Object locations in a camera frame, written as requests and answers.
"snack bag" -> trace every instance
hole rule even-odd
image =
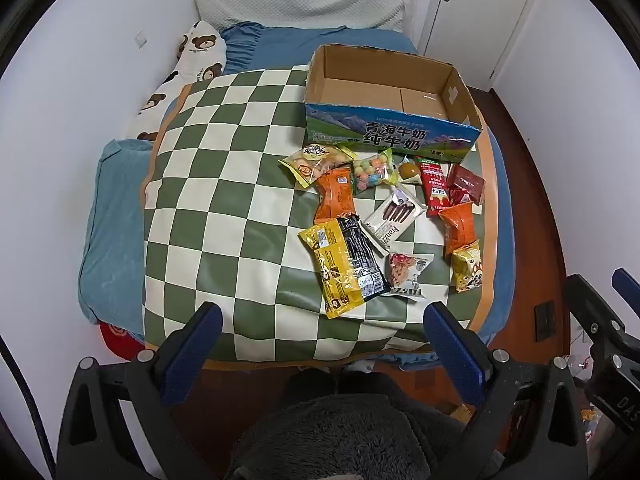
[[[451,205],[457,205],[472,200],[480,205],[484,196],[484,178],[477,176],[467,168],[454,164],[447,175],[447,189]]]
[[[394,185],[397,181],[398,173],[394,168],[391,148],[364,160],[353,161],[353,194],[378,184]]]
[[[436,216],[440,211],[449,207],[449,197],[447,196],[446,183],[442,167],[436,160],[430,158],[416,157],[420,176],[422,177],[422,188],[424,189],[424,199],[429,206],[428,216]]]
[[[451,267],[456,292],[482,285],[482,259],[478,240],[451,253]]]
[[[283,158],[280,164],[291,170],[300,186],[308,187],[325,173],[355,157],[355,153],[343,146],[309,144],[293,155]]]
[[[470,244],[478,238],[474,227],[471,202],[458,204],[441,211],[440,218],[444,221],[446,228],[445,255],[451,254],[456,249]]]
[[[418,276],[432,261],[433,254],[389,254],[391,291],[386,296],[402,296],[414,301],[426,300],[418,283]]]
[[[345,166],[335,168],[316,180],[320,205],[316,211],[314,224],[323,224],[342,214],[356,212],[351,195],[350,179],[351,168]]]
[[[398,184],[394,192],[367,218],[364,227],[382,246],[388,247],[425,211],[409,188]]]
[[[420,169],[406,155],[398,165],[398,173],[400,175],[399,182],[403,184],[420,184]]]
[[[300,234],[320,269],[326,316],[340,316],[391,289],[360,229],[357,215],[334,218]]]

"wall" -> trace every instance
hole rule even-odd
[[[640,279],[638,67],[589,0],[536,0],[494,88],[542,177],[567,273],[640,336],[610,284],[618,267]]]
[[[418,0],[418,20],[428,1]],[[192,0],[57,0],[0,80],[0,331],[54,450],[78,361],[116,360],[76,297],[95,164],[165,78],[177,39],[195,20]],[[139,50],[133,37],[141,29],[148,43]],[[44,471],[3,364],[0,412]]]

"green and white checkered blanket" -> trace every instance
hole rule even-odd
[[[429,349],[424,303],[378,297],[337,319],[324,314],[312,253],[298,238],[313,224],[319,197],[278,163],[305,141],[305,78],[306,66],[297,66],[197,82],[183,89],[165,119],[145,182],[149,346],[162,344],[202,302],[213,301],[224,326],[210,367]],[[481,174],[478,151],[464,165]],[[422,189],[415,190],[424,200]],[[357,195],[357,213],[365,219],[389,193],[377,186]],[[482,243],[482,207],[474,212]],[[423,215],[392,248],[435,255],[421,276],[424,292],[466,326],[481,289],[449,293],[443,244],[442,222]],[[382,258],[378,263],[385,268]]]

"white door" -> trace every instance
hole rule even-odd
[[[526,1],[440,0],[425,56],[451,63],[467,85],[488,90]]]

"open cardboard box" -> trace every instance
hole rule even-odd
[[[460,162],[482,128],[450,64],[368,46],[328,44],[311,60],[309,140]]]

